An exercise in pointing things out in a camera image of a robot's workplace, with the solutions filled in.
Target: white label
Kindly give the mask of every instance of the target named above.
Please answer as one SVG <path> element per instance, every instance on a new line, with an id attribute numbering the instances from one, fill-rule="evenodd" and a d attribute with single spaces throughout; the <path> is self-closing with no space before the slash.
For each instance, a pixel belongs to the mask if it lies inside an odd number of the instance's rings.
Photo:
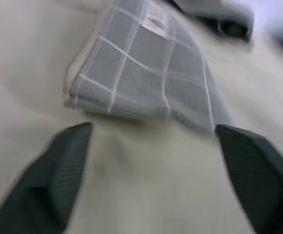
<path id="1" fill-rule="evenodd" d="M 142 26 L 165 39 L 169 39 L 168 16 L 165 10 L 153 1 L 149 1 Z"/>

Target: cream fabric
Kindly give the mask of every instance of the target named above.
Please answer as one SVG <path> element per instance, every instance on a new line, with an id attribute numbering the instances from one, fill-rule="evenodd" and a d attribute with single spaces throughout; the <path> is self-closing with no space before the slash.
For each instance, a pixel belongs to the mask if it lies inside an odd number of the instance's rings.
<path id="1" fill-rule="evenodd" d="M 95 125 L 84 183 L 67 233 L 248 234 L 216 139 L 171 123 L 86 117 L 62 106 L 68 65 L 96 11 L 59 1 L 0 1 L 0 201 L 59 130 Z M 205 54 L 237 126 L 283 151 L 283 61 L 260 34 L 251 52 L 219 41 L 171 9 Z"/>

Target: black plastic piece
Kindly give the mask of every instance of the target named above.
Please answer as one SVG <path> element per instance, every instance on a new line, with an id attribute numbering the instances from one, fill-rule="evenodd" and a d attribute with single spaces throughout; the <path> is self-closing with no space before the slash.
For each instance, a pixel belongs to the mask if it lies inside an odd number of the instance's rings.
<path id="1" fill-rule="evenodd" d="M 218 125 L 235 193 L 257 234 L 283 234 L 283 157 L 262 136 Z"/>
<path id="2" fill-rule="evenodd" d="M 0 208 L 0 234 L 61 234 L 81 184 L 92 126 L 59 133 Z"/>

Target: gray checkered cloth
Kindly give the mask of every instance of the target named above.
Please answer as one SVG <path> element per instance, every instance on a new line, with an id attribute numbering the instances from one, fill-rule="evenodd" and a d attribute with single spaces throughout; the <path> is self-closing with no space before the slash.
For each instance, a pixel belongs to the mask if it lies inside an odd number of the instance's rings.
<path id="1" fill-rule="evenodd" d="M 141 22 L 148 0 L 116 1 L 111 25 L 75 79 L 74 108 L 141 121 L 175 119 L 191 129 L 212 133 L 230 124 L 211 73 L 182 25 L 168 16 L 170 39 Z"/>

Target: white surface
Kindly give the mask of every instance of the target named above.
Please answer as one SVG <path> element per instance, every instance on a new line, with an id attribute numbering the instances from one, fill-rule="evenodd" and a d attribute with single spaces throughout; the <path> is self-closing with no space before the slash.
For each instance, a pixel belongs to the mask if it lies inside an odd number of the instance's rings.
<path id="1" fill-rule="evenodd" d="M 249 52 L 175 15 L 205 54 L 237 126 L 283 151 L 283 62 L 255 38 Z M 0 201 L 56 132 L 88 120 L 62 107 L 68 64 L 95 14 L 39 0 L 0 2 Z M 218 142 L 182 127 L 108 120 L 94 127 L 68 233 L 248 234 Z"/>

